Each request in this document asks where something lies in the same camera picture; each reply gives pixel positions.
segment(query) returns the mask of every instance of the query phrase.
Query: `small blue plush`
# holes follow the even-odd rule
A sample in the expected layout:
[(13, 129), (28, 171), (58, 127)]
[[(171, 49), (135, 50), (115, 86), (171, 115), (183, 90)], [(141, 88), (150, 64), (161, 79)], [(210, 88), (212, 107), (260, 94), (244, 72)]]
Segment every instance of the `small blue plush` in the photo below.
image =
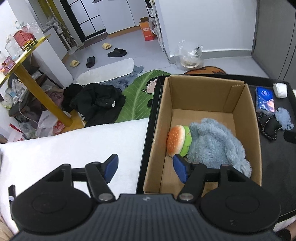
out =
[(282, 130), (290, 131), (294, 128), (289, 112), (282, 107), (279, 107), (275, 113), (276, 120), (280, 123)]
[(201, 123), (191, 123), (189, 129), (192, 136), (187, 155), (189, 163), (203, 163), (207, 168), (217, 169), (222, 164), (229, 164), (251, 177), (252, 168), (241, 142), (224, 125), (204, 118)]

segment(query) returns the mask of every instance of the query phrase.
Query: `leaf-shaped mat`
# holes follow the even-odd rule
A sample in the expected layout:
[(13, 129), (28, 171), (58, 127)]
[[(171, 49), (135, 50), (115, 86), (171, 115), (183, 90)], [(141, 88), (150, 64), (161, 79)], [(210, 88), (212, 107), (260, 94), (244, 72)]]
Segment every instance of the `leaf-shaped mat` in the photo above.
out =
[(149, 80), (153, 78), (156, 79), (161, 75), (170, 74), (161, 70), (152, 70), (137, 77), (134, 82), (122, 92), (122, 94), (126, 96), (126, 103), (116, 123), (149, 117), (151, 108), (148, 108), (147, 104), (148, 101), (153, 98), (156, 83)]

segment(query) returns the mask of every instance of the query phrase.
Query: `ribbed gray surface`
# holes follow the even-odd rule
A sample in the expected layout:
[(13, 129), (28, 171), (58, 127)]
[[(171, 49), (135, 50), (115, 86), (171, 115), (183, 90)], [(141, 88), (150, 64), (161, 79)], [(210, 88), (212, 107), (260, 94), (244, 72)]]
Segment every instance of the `ribbed gray surface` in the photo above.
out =
[(206, 223), (193, 205), (171, 195), (122, 194), (118, 201), (101, 204), (80, 227), (54, 236), (19, 233), (13, 241), (179, 241), (279, 240), (272, 232), (238, 236)]

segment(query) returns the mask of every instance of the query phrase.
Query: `tissue pack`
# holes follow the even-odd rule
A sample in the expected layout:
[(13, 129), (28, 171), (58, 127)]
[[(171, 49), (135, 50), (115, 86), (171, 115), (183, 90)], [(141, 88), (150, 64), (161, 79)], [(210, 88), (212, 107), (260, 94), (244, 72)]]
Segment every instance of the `tissue pack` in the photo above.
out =
[(256, 88), (256, 111), (266, 114), (274, 114), (274, 97), (270, 89), (263, 87)]

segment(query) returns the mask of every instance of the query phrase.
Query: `white blanket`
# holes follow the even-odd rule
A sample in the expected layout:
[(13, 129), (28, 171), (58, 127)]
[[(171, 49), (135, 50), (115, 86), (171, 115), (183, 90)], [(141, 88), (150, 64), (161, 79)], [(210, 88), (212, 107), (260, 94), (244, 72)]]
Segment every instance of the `white blanket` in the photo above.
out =
[[(64, 163), (72, 168), (93, 161), (104, 162), (113, 153), (119, 166), (109, 187), (120, 193), (135, 193), (148, 118), (117, 124), (79, 129), (58, 136), (0, 144), (3, 153), (0, 173), (0, 211), (9, 228), (18, 231), (11, 219), (8, 187), (15, 185), (16, 195)], [(85, 183), (74, 186), (88, 194)]]
[(131, 72), (133, 72), (133, 59), (128, 58), (96, 69), (91, 69), (79, 75), (76, 82), (80, 85), (100, 83), (122, 77)]

